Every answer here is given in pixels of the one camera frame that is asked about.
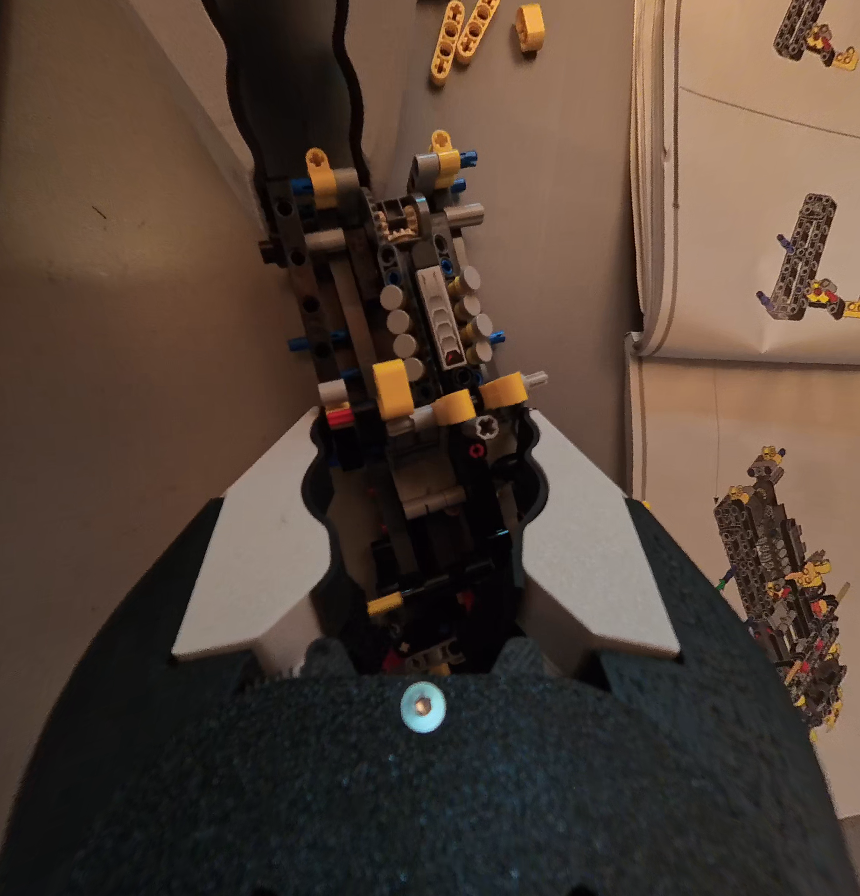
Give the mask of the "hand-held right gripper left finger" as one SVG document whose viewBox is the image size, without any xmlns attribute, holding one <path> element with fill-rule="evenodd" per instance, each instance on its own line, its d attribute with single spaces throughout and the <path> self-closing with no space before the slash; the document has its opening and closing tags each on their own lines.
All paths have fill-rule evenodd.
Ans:
<svg viewBox="0 0 860 896">
<path fill-rule="evenodd" d="M 312 590 L 328 571 L 326 527 L 302 481 L 317 458 L 313 408 L 224 493 L 176 636 L 179 660 L 252 651 L 269 675 L 289 676 L 321 637 Z"/>
</svg>

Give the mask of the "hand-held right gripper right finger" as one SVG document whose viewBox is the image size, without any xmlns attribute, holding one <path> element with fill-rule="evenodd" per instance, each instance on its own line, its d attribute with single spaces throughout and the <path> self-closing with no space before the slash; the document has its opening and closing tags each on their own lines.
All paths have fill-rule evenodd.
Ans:
<svg viewBox="0 0 860 896">
<path fill-rule="evenodd" d="M 597 651 L 678 658 L 625 493 L 539 410 L 529 417 L 547 496 L 522 533 L 521 628 L 571 678 Z"/>
</svg>

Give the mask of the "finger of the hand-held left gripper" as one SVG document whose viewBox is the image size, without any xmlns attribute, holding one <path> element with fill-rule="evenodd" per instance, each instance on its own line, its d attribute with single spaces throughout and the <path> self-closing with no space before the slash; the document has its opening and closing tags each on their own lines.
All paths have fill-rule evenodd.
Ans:
<svg viewBox="0 0 860 896">
<path fill-rule="evenodd" d="M 127 1 L 125 9 L 201 144 L 260 233 L 266 232 L 253 184 L 253 157 L 232 114 L 226 50 L 200 1 Z"/>
<path fill-rule="evenodd" d="M 374 194 L 402 194 L 399 130 L 408 93 L 415 1 L 336 1 L 335 61 L 343 78 L 343 145 Z"/>
</svg>

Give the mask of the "lego instruction booklet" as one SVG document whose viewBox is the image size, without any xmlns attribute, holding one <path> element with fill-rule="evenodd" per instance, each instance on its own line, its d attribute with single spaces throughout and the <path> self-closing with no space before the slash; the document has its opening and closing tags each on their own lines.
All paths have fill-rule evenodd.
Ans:
<svg viewBox="0 0 860 896">
<path fill-rule="evenodd" d="M 632 494 L 860 815 L 860 1 L 636 2 Z"/>
</svg>

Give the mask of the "black lego frame subassembly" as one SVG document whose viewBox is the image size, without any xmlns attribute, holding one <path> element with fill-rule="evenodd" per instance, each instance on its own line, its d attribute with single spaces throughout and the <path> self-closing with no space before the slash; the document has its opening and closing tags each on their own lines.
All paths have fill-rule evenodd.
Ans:
<svg viewBox="0 0 860 896">
<path fill-rule="evenodd" d="M 338 229 L 333 211 L 319 212 L 313 195 L 296 178 L 259 178 L 257 193 L 266 235 L 259 242 L 264 263 L 287 275 L 301 324 L 300 353 L 311 361 L 319 387 L 320 434 L 329 463 L 352 471 L 364 465 L 364 448 L 357 428 L 357 407 L 368 399 L 364 374 L 353 342 L 354 325 L 346 321 L 340 286 L 331 263 L 352 273 L 346 247 L 312 249 L 307 238 L 322 228 Z"/>
</svg>

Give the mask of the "lego car chassis model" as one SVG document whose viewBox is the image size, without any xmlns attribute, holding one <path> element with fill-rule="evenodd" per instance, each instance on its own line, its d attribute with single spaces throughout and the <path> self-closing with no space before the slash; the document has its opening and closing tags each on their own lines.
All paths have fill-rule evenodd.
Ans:
<svg viewBox="0 0 860 896">
<path fill-rule="evenodd" d="M 531 451 L 525 375 L 497 375 L 500 338 L 464 259 L 480 204 L 458 201 L 474 151 L 434 130 L 401 196 L 378 199 L 354 168 L 306 151 L 296 178 L 340 227 L 307 238 L 346 247 L 331 263 L 368 399 L 357 407 L 365 482 L 376 513 L 372 578 L 340 571 L 317 591 L 319 618 L 358 671 L 412 677 L 490 673 L 522 631 L 522 533 L 547 487 Z"/>
</svg>

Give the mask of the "yellow thin lego liftarm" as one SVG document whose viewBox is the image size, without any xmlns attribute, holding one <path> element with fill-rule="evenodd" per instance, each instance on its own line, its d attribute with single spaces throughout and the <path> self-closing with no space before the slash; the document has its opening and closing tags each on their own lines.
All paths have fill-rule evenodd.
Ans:
<svg viewBox="0 0 860 896">
<path fill-rule="evenodd" d="M 457 62 L 467 65 L 473 60 L 500 3 L 499 0 L 476 1 L 458 36 L 455 53 Z"/>
<path fill-rule="evenodd" d="M 444 86 L 451 73 L 465 18 L 466 10 L 462 2 L 447 3 L 429 70 L 430 82 L 435 87 Z"/>
</svg>

